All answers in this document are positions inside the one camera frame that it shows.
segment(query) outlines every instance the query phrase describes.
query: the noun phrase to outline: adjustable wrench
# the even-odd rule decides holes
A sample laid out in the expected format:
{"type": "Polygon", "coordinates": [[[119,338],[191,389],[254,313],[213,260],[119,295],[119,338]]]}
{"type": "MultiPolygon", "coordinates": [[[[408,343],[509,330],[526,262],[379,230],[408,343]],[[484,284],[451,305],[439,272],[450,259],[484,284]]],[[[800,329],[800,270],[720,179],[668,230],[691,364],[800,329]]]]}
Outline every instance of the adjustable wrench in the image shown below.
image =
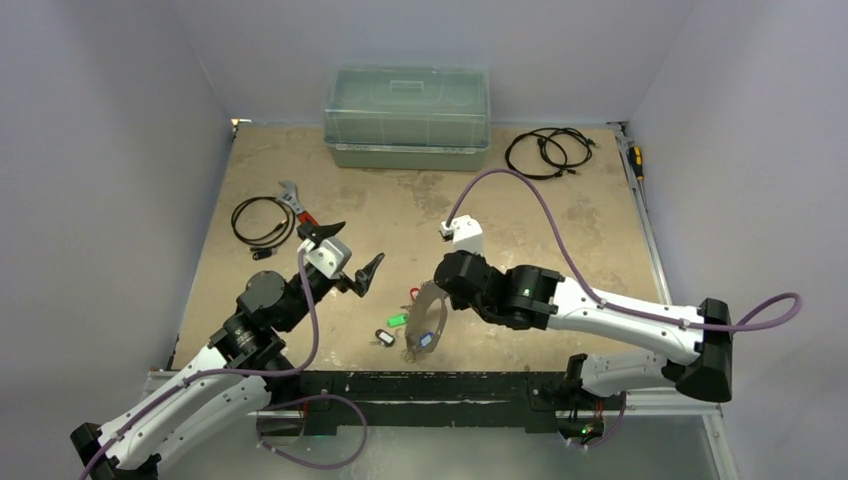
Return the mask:
{"type": "Polygon", "coordinates": [[[283,193],[277,197],[277,201],[292,207],[292,210],[294,210],[294,214],[297,215],[297,219],[300,223],[311,223],[312,225],[317,226],[318,221],[316,221],[297,200],[297,185],[290,180],[283,180],[280,182],[280,185],[283,186],[283,193]]]}

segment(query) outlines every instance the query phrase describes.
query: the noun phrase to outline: screwdriver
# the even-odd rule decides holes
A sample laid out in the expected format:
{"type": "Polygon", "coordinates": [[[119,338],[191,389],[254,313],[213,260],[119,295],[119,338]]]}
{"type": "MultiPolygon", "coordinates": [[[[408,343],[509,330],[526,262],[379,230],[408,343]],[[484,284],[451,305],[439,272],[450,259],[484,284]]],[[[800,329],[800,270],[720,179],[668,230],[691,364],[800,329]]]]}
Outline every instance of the screwdriver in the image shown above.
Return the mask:
{"type": "Polygon", "coordinates": [[[630,168],[633,169],[633,175],[636,176],[636,183],[639,184],[639,194],[642,195],[642,203],[645,204],[645,211],[648,209],[648,203],[645,199],[645,185],[642,183],[645,180],[645,174],[642,172],[642,150],[636,145],[633,145],[627,150],[627,161],[630,163],[630,168]]]}

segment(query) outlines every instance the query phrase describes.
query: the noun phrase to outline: table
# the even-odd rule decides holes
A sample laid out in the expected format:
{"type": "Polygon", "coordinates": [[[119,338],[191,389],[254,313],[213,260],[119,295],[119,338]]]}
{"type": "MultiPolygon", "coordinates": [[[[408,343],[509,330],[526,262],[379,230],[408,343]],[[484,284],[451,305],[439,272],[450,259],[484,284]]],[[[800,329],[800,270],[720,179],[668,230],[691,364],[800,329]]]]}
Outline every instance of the table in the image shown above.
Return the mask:
{"type": "MultiPolygon", "coordinates": [[[[504,166],[503,151],[526,130],[494,129],[484,168],[504,166]]],[[[600,145],[594,158],[579,169],[579,175],[536,185],[566,246],[593,286],[658,301],[650,254],[615,134],[605,128],[581,131],[600,145]]],[[[511,331],[489,325],[470,311],[451,312],[438,349],[415,363],[404,358],[401,334],[392,348],[373,345],[374,331],[385,328],[386,319],[401,312],[401,306],[408,304],[409,289],[431,278],[450,250],[450,244],[439,237],[438,225],[475,174],[337,168],[322,135],[317,127],[242,125],[239,129],[197,267],[173,368],[185,366],[220,328],[250,276],[265,269],[285,278],[296,273],[296,239],[286,242],[275,256],[257,262],[230,229],[230,214],[238,203],[257,195],[278,195],[278,182],[284,179],[297,183],[301,203],[319,222],[347,222],[339,238],[354,253],[349,273],[378,252],[386,253],[365,298],[333,291],[319,304],[321,343],[312,369],[554,371],[564,370],[575,353],[633,348],[579,332],[511,331]]],[[[563,138],[562,143],[569,155],[582,158],[582,147],[576,142],[563,138]]],[[[550,169],[530,140],[513,149],[512,158],[528,172],[550,169]]],[[[273,205],[250,208],[240,222],[246,235],[263,234],[279,221],[279,210],[273,205]]],[[[571,274],[539,205],[517,179],[492,175],[482,180],[459,214],[470,214],[483,226],[490,264],[501,269],[535,264],[571,274]]],[[[284,338],[285,355],[300,364],[311,348],[309,321],[284,338]]]]}

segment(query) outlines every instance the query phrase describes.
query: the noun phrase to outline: wooden tabletop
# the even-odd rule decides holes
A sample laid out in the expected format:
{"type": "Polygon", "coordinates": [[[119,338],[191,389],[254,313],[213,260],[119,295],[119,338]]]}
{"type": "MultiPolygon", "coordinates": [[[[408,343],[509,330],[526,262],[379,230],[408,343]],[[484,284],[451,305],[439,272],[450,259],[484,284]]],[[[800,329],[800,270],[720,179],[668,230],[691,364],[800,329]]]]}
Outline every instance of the wooden tabletop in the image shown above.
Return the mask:
{"type": "MultiPolygon", "coordinates": [[[[504,166],[503,151],[526,129],[495,129],[484,168],[504,166]]],[[[545,197],[566,246],[595,287],[657,301],[651,261],[627,185],[612,130],[581,129],[599,145],[579,175],[535,182],[545,197]]],[[[564,370],[575,353],[614,353],[634,348],[578,332],[511,331],[489,325],[469,311],[451,312],[436,351],[409,363],[402,330],[394,347],[373,345],[374,332],[408,304],[409,289],[432,278],[450,251],[438,233],[459,193],[474,177],[468,172],[338,168],[316,127],[242,127],[203,246],[174,357],[182,368],[235,309],[236,297],[259,270],[285,278],[297,271],[292,238],[269,259],[254,261],[230,229],[241,201],[277,196],[280,180],[297,184],[301,203],[320,223],[346,221],[338,237],[353,251],[348,273],[379,252],[386,259],[365,298],[333,290],[318,305],[320,345],[310,367],[322,370],[519,371],[564,370]]],[[[582,158],[576,142],[562,137],[569,155],[582,158]]],[[[512,152],[516,166],[547,172],[538,148],[525,140],[512,152]]],[[[485,233],[487,261],[500,269],[534,264],[571,275],[542,210],[527,187],[508,175],[492,175],[472,190],[458,215],[476,218],[485,233]]],[[[256,204],[240,229],[261,235],[279,221],[273,205],[256,204]]],[[[312,342],[308,317],[284,335],[285,355],[305,360],[312,342]]]]}

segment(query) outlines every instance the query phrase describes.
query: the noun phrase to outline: lid handle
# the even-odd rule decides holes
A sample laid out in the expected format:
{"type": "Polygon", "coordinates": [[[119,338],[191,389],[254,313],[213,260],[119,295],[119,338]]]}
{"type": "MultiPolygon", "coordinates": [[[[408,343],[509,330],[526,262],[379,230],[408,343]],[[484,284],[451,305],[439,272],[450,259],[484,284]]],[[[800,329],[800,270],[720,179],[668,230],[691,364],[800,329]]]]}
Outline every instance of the lid handle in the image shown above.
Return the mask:
{"type": "Polygon", "coordinates": [[[421,80],[392,80],[389,82],[389,92],[402,92],[414,90],[424,93],[424,82],[421,80]]]}

